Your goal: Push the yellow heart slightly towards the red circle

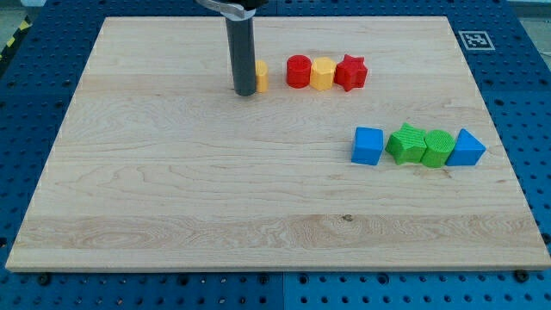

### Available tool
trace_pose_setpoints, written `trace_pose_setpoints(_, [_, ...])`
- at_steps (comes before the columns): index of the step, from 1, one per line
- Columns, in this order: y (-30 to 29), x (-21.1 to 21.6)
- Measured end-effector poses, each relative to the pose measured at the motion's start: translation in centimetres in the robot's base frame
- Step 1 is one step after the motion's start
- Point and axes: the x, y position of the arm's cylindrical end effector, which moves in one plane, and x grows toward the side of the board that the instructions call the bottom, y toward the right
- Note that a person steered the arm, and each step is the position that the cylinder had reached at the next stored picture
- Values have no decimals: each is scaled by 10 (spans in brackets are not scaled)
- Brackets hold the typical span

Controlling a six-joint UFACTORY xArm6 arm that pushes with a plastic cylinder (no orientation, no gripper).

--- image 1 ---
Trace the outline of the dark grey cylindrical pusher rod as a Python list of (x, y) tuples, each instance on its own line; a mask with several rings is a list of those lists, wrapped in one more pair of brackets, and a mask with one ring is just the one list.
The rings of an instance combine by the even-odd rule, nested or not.
[(227, 17), (226, 32), (234, 90), (239, 96), (251, 96), (257, 91), (253, 19)]

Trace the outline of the black tool mount with clamp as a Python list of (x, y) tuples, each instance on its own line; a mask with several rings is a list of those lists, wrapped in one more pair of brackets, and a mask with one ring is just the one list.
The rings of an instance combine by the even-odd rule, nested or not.
[(268, 0), (195, 0), (200, 6), (222, 14), (230, 20), (247, 20)]

